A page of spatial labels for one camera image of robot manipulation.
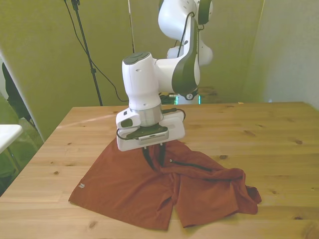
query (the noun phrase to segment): shorts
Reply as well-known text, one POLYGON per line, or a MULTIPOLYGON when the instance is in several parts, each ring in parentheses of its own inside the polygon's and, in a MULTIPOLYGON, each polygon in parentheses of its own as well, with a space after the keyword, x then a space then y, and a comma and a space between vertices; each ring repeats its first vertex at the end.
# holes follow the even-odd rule
POLYGON ((113 140, 72 192, 70 202, 138 227, 167 230, 173 207, 183 227, 233 213, 255 214, 261 197, 245 173, 226 169, 175 140, 126 152, 113 140))

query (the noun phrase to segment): black pole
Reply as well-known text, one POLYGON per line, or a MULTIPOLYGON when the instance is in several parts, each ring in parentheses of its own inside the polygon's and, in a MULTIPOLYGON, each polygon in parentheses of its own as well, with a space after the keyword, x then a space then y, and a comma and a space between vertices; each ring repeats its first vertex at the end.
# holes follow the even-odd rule
POLYGON ((85 46, 85 51, 86 51, 86 54, 88 56, 90 67, 91 67, 91 73, 92 73, 92 76, 93 76, 93 81, 94 81, 94 84, 95 84, 96 93, 98 94, 100 106, 103 106, 101 95, 100 95, 100 90, 99 90, 99 86, 98 86, 98 82, 97 82, 96 76, 95 76, 96 69, 93 68, 93 65, 92 65, 92 60, 91 60, 91 57, 90 57, 89 48, 88 48, 88 45, 86 44, 84 31, 83 31, 83 27, 82 27, 80 15, 79 15, 78 5, 80 5, 80 0, 71 0, 71 1, 72 1, 73 9, 74 9, 74 11, 76 13, 76 17, 78 18, 78 22, 79 22, 79 26, 80 26, 80 30, 81 30, 84 46, 85 46))

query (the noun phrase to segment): logo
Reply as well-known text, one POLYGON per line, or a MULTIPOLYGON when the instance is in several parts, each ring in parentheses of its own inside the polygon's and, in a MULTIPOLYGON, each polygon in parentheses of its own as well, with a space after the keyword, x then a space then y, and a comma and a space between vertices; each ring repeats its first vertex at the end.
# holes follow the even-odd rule
POLYGON ((188 94, 188 95, 186 96, 186 98, 187 98, 188 100, 192 100, 192 99, 193 99, 193 94, 188 94))

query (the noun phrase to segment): white chair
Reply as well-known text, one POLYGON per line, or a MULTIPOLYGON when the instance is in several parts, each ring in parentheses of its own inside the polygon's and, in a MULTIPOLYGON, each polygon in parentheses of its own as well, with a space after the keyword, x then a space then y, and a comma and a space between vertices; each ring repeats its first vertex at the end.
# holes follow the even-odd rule
POLYGON ((10 145, 22 134, 22 131, 22 127, 18 124, 0 124, 0 153, 5 151, 5 149, 8 150, 18 173, 21 172, 21 167, 10 150, 10 145))

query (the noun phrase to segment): wood grain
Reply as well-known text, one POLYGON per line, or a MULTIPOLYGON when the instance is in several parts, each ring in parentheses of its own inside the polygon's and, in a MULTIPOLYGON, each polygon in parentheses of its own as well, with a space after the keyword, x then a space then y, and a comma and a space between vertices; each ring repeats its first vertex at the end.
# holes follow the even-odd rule
POLYGON ((181 141, 225 167, 244 169, 263 199, 257 215, 183 229, 173 211, 168 232, 159 232, 69 204, 115 137, 115 117, 124 109, 73 108, 0 198, 0 238, 319 238, 319 112, 304 103, 180 107, 187 113, 181 141))

